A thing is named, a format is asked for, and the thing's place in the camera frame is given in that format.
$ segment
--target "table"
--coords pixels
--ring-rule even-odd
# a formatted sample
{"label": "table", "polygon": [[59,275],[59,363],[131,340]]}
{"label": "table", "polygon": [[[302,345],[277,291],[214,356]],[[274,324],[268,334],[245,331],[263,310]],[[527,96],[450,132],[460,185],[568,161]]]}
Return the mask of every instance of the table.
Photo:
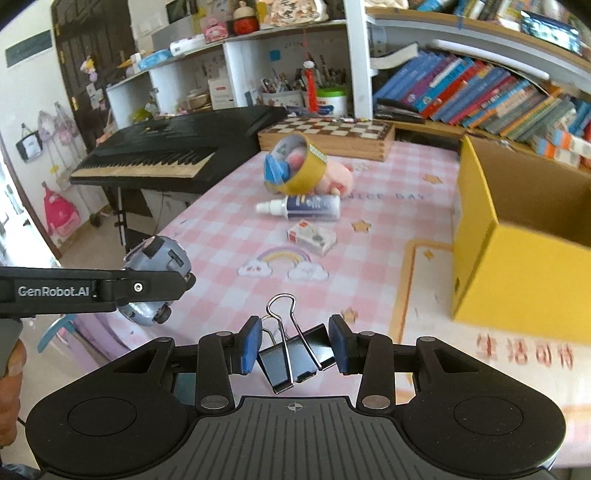
{"label": "table", "polygon": [[[256,203],[270,197],[262,185],[263,158],[256,155],[165,228],[162,234],[187,251],[197,283],[173,304],[163,326],[144,329],[118,313],[101,316],[101,328],[107,325],[118,344],[134,348],[160,335],[187,344],[219,330],[237,332],[250,315],[264,315],[271,297],[292,293],[304,330],[341,313],[353,330],[386,333],[399,343],[434,335],[540,390],[567,418],[557,465],[591,463],[591,382],[585,380],[591,348],[450,317],[456,153],[395,142],[384,163],[332,157],[351,165],[355,188],[342,202],[340,221],[325,224],[338,243],[322,258],[287,241],[293,220],[255,213]],[[286,301],[278,309],[284,319],[288,307]],[[107,357],[118,356],[111,350]],[[286,395],[355,399],[360,380],[331,368]],[[237,399],[273,395],[258,366],[247,377],[233,376],[232,386]],[[397,401],[410,400],[413,392],[410,376],[397,374]]]}

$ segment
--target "white wall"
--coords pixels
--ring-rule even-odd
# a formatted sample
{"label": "white wall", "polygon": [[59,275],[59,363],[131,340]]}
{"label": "white wall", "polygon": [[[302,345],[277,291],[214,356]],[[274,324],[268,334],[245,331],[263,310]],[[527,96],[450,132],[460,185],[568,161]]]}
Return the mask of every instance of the white wall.
{"label": "white wall", "polygon": [[[40,157],[25,164],[19,156],[15,144],[21,139],[21,123],[32,130],[37,129],[37,117],[40,110],[52,115],[56,109],[54,102],[60,102],[66,113],[72,117],[70,104],[64,88],[58,64],[56,49],[41,52],[11,68],[7,68],[5,50],[26,38],[51,28],[52,0],[37,0],[22,12],[10,25],[0,31],[0,133],[6,144],[8,155],[17,176],[25,190],[35,212],[46,225],[43,206],[44,189],[41,182],[46,181],[49,188],[59,191],[55,176],[50,173],[51,158],[47,148]],[[79,138],[80,150],[84,151]],[[76,160],[71,149],[64,147],[57,140],[59,151],[66,164]],[[51,155],[57,165],[61,165],[54,145],[50,146]],[[94,212],[107,204],[102,189],[98,187],[80,187],[86,203]],[[62,194],[78,208],[83,222],[89,218],[89,210],[78,194],[78,189],[71,187]],[[57,235],[52,237],[56,245],[65,240]]]}
{"label": "white wall", "polygon": [[128,0],[131,30],[138,50],[153,51],[152,33],[168,25],[166,4],[172,0]]}

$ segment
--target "piano keys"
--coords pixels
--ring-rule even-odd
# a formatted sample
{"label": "piano keys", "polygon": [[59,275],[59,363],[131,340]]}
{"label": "piano keys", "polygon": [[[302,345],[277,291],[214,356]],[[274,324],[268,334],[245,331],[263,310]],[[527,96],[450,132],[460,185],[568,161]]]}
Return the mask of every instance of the piano keys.
{"label": "piano keys", "polygon": [[259,105],[134,125],[98,146],[70,182],[204,193],[260,151],[256,133],[285,116]]}

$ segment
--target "box on shelf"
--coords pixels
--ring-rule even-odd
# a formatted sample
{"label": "box on shelf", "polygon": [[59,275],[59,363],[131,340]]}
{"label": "box on shelf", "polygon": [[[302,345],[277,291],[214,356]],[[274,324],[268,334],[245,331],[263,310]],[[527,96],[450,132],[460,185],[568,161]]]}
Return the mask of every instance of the box on shelf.
{"label": "box on shelf", "polygon": [[205,43],[223,40],[232,35],[232,13],[221,12],[201,19]]}
{"label": "box on shelf", "polygon": [[212,98],[212,107],[214,110],[234,107],[234,97],[230,79],[220,78],[208,80],[209,96]]}
{"label": "box on shelf", "polygon": [[262,102],[270,106],[304,106],[300,90],[277,93],[260,93]]}
{"label": "box on shelf", "polygon": [[455,320],[591,342],[591,176],[464,137],[454,201]]}

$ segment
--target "human hand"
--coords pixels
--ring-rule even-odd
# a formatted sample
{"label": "human hand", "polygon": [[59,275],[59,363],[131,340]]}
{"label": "human hand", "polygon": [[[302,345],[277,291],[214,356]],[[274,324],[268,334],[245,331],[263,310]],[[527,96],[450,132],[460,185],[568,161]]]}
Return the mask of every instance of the human hand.
{"label": "human hand", "polygon": [[17,418],[21,409],[22,368],[27,361],[25,346],[19,340],[8,360],[5,376],[0,378],[0,447],[17,439]]}

